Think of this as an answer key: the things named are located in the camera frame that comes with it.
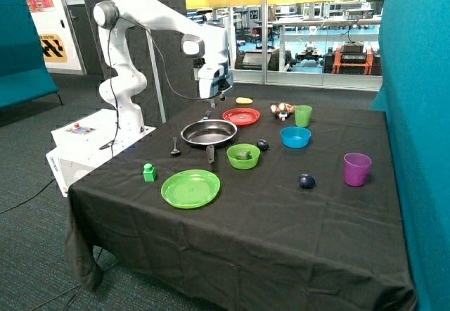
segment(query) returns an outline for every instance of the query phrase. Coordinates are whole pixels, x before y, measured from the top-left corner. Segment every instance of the black tablecloth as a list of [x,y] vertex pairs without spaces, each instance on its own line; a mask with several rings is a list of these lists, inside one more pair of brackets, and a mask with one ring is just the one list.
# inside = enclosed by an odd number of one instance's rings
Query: black tablecloth
[[[69,190],[65,254],[76,277],[90,289],[101,281],[92,246],[116,255],[128,268],[154,274],[189,296],[228,310],[412,310],[411,281],[385,114],[314,106],[306,148],[286,148],[271,103],[241,126],[230,144],[266,139],[270,150],[256,168],[237,170],[216,149],[208,165],[204,149],[179,138],[181,155],[170,155],[172,137],[206,110],[221,118],[241,105],[216,108],[199,102],[158,127]],[[373,165],[363,187],[343,182],[343,157],[365,153]],[[143,180],[152,163],[156,182]],[[215,173],[218,196],[203,208],[166,203],[161,186],[189,169]],[[308,173],[314,189],[301,189]]]

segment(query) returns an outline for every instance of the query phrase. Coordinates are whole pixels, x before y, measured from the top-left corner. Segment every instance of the teal partition panel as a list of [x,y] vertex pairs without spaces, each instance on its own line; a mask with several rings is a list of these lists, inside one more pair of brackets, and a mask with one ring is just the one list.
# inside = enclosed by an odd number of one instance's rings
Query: teal partition panel
[[450,0],[385,0],[385,110],[418,310],[450,310]]
[[25,0],[0,0],[0,108],[56,93]]

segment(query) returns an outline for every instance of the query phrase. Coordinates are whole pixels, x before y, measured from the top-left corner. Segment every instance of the green bowl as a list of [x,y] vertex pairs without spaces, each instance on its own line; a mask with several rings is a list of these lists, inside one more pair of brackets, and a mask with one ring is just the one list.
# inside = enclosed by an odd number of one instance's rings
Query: green bowl
[[[252,158],[249,160],[238,160],[234,158],[234,155],[240,153],[241,151],[249,151],[252,154]],[[247,170],[253,168],[258,163],[258,158],[261,151],[258,147],[252,144],[236,144],[231,146],[226,151],[230,164],[236,169]]]

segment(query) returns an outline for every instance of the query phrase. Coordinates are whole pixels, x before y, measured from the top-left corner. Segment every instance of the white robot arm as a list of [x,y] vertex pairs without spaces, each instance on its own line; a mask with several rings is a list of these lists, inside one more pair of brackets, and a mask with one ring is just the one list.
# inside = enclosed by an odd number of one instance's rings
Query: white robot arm
[[102,1],[94,8],[94,19],[99,26],[105,61],[117,71],[116,77],[102,83],[100,94],[114,106],[117,99],[122,130],[135,132],[142,129],[141,109],[131,102],[131,96],[147,86],[146,78],[131,61],[125,39],[127,28],[140,25],[149,30],[175,30],[185,34],[181,41],[183,52],[191,58],[205,59],[205,64],[198,71],[202,99],[223,95],[233,85],[228,67],[228,40],[223,25],[199,25],[158,0]]

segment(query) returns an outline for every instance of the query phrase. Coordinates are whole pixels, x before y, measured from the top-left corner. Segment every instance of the blue bowl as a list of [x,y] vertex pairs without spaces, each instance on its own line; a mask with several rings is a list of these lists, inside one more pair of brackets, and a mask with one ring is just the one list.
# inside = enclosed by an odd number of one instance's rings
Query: blue bowl
[[302,127],[292,126],[281,130],[281,141],[289,148],[303,148],[311,137],[311,132]]

